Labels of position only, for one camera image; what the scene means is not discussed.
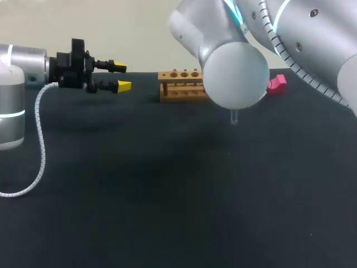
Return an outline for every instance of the white coiled cable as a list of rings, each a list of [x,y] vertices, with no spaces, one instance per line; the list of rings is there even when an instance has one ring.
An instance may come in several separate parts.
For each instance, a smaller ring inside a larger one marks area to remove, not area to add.
[[[43,96],[43,94],[49,90],[50,88],[57,88],[58,83],[51,83],[46,86],[44,86],[40,92],[37,95],[36,101],[35,101],[35,120],[36,120],[36,127],[37,127],[37,133],[38,133],[38,140],[40,142],[40,149],[41,149],[41,165],[40,165],[40,171],[38,172],[38,175],[36,179],[33,181],[33,183],[27,187],[26,189],[13,193],[13,194],[6,194],[6,193],[0,193],[0,197],[20,197],[29,191],[31,191],[41,180],[44,172],[45,172],[45,165],[46,165],[46,151],[45,151],[45,142],[44,142],[44,136],[42,134],[42,128],[41,128],[41,121],[40,121],[40,101]]]
[[[323,85],[320,81],[312,77],[308,74],[301,66],[299,66],[294,59],[290,56],[290,54],[285,49],[283,43],[280,41],[278,35],[275,33],[274,27],[270,20],[269,11],[267,8],[266,0],[262,0],[259,3],[260,8],[260,16],[262,18],[264,28],[269,36],[269,39],[272,42],[273,47],[279,53],[280,57],[286,62],[286,64],[290,67],[290,69],[296,73],[302,80],[304,80],[307,84],[317,89],[323,95],[329,97],[330,99],[348,107],[348,104],[342,99],[339,93],[330,89],[329,87]]]

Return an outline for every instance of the white wall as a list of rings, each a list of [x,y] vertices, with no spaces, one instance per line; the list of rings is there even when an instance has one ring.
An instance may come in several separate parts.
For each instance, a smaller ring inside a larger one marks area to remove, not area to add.
[[[50,56],[69,52],[71,38],[84,39],[100,60],[114,59],[128,71],[199,68],[167,28],[180,0],[0,0],[0,44],[45,48]],[[271,68],[285,68],[262,51]]]

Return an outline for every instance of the wooden test tube rack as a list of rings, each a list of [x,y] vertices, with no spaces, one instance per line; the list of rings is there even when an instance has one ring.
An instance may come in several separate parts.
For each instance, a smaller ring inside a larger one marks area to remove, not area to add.
[[[160,102],[207,102],[202,73],[194,71],[161,71],[158,73],[160,82]]]

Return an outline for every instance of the red object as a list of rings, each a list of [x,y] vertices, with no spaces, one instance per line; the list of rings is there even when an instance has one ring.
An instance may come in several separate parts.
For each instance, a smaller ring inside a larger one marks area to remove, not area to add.
[[[267,95],[278,95],[285,93],[286,80],[283,74],[278,74],[277,77],[270,80],[267,88]]]

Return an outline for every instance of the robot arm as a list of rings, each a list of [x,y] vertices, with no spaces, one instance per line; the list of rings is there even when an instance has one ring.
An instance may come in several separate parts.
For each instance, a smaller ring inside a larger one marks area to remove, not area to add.
[[[245,23],[253,37],[279,55],[301,79],[357,114],[353,73],[357,66],[356,8],[353,0],[329,0],[329,4],[319,0],[183,0],[169,25],[174,37],[199,60],[206,91],[220,106],[245,108],[238,99],[248,103],[247,92],[258,94],[266,87],[262,73],[267,64],[258,59],[261,54],[249,48],[242,35],[240,25]],[[194,37],[185,35],[192,28]],[[237,42],[240,45],[235,44],[233,49],[232,43]],[[227,71],[224,65],[231,70],[230,75],[221,76]],[[247,79],[264,83],[242,82]],[[259,98],[255,95],[250,104],[253,99],[257,102]]]
[[[259,101],[269,84],[264,56],[245,38],[222,0],[183,0],[169,21],[171,33],[201,65],[205,90],[227,109]]]

